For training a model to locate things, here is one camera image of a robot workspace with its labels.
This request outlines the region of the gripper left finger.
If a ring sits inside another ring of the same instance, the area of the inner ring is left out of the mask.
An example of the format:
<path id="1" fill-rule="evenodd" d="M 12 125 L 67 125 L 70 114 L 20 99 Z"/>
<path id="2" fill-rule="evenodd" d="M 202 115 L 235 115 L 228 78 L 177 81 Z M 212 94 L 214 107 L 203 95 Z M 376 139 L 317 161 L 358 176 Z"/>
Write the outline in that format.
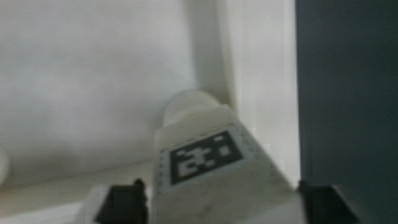
<path id="1" fill-rule="evenodd" d="M 76 214 L 76 224 L 147 224 L 145 183 L 99 186 L 88 193 Z"/>

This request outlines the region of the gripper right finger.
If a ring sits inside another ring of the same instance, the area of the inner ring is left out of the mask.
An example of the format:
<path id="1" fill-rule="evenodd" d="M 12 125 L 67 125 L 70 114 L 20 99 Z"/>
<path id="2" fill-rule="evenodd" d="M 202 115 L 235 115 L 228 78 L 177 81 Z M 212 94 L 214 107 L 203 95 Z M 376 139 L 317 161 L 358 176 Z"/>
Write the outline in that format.
<path id="1" fill-rule="evenodd" d="M 296 193 L 307 224 L 372 224 L 367 199 L 351 189 L 299 180 Z"/>

